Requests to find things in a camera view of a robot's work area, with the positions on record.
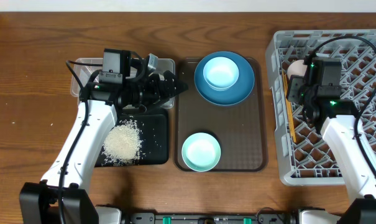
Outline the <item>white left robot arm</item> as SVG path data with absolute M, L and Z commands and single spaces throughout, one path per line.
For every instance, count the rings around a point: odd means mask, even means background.
M 125 106 L 157 108 L 188 85 L 170 71 L 134 78 L 97 70 L 80 91 L 75 123 L 55 162 L 38 184 L 27 182 L 19 194 L 24 223 L 127 223 L 121 209 L 94 206 L 88 188 L 108 133 Z

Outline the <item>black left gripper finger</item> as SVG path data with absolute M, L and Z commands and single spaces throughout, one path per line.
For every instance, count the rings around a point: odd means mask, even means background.
M 151 108 L 157 108 L 157 107 L 160 107 L 162 106 L 164 103 L 166 103 L 170 98 L 173 98 L 177 95 L 179 95 L 180 93 L 183 93 L 184 91 L 186 91 L 186 88 L 185 89 L 171 89 L 171 90 L 167 90 L 167 91 L 160 91 L 160 89 L 155 89 L 154 93 L 155 93 L 155 99 L 153 100 L 152 104 L 150 105 Z
M 183 93 L 188 90 L 188 85 L 177 79 L 176 75 L 167 70 L 163 73 L 164 81 L 163 86 L 167 93 Z

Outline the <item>yellow snack wrapper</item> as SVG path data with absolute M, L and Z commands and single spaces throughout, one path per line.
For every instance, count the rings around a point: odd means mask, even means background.
M 147 61 L 147 73 L 151 74 L 157 68 L 158 57 L 154 54 L 148 54 L 146 61 Z

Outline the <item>pink plastic cup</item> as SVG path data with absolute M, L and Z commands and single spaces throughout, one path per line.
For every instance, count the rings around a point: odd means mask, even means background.
M 287 69 L 287 77 L 290 79 L 293 75 L 303 77 L 306 73 L 307 65 L 304 64 L 304 60 L 296 60 L 291 63 Z

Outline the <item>wooden chopstick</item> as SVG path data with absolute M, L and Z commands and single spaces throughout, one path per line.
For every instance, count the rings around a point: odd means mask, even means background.
M 296 143 L 296 133 L 295 133 L 295 127 L 294 127 L 294 122 L 293 122 L 293 112 L 291 108 L 291 103 L 287 100 L 288 80 L 284 71 L 282 71 L 282 81 L 283 81 L 283 91 L 285 93 L 286 109 L 287 109 L 287 116 L 288 116 L 288 127 L 290 130 L 290 136 L 293 142 Z

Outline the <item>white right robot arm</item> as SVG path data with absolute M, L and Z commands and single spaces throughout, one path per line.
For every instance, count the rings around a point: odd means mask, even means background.
M 353 101 L 326 98 L 320 85 L 297 80 L 302 78 L 290 78 L 288 101 L 302 105 L 304 117 L 332 150 L 352 203 L 342 216 L 302 208 L 296 214 L 257 213 L 256 223 L 376 223 L 376 157 L 362 129 L 362 113 Z

